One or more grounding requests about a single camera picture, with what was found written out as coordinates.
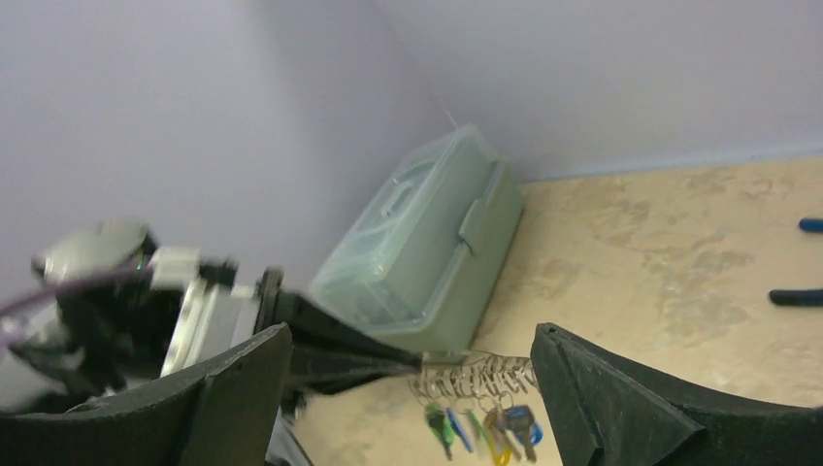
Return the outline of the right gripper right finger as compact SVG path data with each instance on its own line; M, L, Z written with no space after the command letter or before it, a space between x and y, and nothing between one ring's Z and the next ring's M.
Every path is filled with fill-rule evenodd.
M565 465L819 465L822 410L710 389L554 323L531 360Z

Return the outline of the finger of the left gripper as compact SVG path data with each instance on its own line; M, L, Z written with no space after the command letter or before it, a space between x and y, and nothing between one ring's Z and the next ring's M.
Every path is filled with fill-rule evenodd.
M292 336L280 401L283 415L297 416L313 395L335 395L421 372L421 354L392 347L343 323L303 294L282 288L283 276L280 267L269 267L256 283L256 330L285 324Z

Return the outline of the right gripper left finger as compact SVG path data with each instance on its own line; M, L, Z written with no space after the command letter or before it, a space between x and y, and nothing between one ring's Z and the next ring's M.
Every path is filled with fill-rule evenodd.
M1 419L4 465L262 465L292 351L270 327L232 349L63 414Z

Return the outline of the metal keyring plate with keys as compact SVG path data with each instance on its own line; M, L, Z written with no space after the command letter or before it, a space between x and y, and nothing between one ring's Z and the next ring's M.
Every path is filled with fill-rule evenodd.
M407 385L446 462L467 453L492 465L537 463L543 428L528 404L540 393L529 357L466 350L447 363L430 352Z

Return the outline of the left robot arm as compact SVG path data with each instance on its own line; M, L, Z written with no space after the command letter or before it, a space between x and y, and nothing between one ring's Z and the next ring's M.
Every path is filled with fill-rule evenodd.
M14 415L65 413L216 356L276 324L292 333L280 409L296 417L311 395L334 395L381 379L418 374L421 355L381 343L304 295L270 267L256 284L236 283L230 258L162 248L139 221L112 220L74 232L33 255L41 289L1 313L20 317L52 302L56 315L2 343L54 388L12 405Z

